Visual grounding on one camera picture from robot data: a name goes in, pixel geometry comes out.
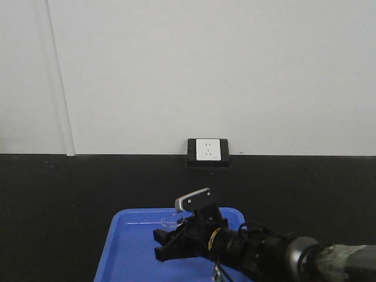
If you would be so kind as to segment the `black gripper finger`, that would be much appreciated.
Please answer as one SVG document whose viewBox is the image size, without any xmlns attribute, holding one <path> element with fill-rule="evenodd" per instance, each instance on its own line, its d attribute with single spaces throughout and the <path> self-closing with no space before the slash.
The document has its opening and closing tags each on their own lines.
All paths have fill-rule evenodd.
<svg viewBox="0 0 376 282">
<path fill-rule="evenodd" d="M 154 241 L 158 243 L 171 243 L 179 240 L 183 233 L 184 231 L 175 230 L 168 232 L 166 230 L 156 229 L 153 230 L 153 238 Z"/>
<path fill-rule="evenodd" d="M 155 248 L 155 258 L 158 261 L 168 261 L 174 259 L 185 259 L 190 258 L 191 254 L 184 248 L 181 247 L 156 247 Z"/>
</svg>

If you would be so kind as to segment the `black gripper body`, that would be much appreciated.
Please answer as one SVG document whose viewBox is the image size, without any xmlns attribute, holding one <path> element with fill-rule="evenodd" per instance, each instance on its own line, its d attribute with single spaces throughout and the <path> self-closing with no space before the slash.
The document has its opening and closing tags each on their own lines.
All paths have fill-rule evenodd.
<svg viewBox="0 0 376 282">
<path fill-rule="evenodd" d="M 180 240 L 182 258 L 210 257 L 209 246 L 213 246 L 210 240 L 215 237 L 213 233 L 228 226 L 228 221 L 222 218 L 217 204 L 195 210 L 184 225 L 185 230 Z"/>
</svg>

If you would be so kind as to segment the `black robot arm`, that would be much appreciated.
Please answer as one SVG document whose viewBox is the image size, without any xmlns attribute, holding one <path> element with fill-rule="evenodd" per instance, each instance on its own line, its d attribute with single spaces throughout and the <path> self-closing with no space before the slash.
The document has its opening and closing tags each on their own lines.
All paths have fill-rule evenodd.
<svg viewBox="0 0 376 282">
<path fill-rule="evenodd" d="M 251 222 L 232 230 L 215 204 L 191 212 L 175 230 L 153 231 L 157 260 L 203 257 L 214 281 L 233 281 L 225 267 L 252 281 L 375 281 L 374 245 L 321 244 Z"/>
</svg>

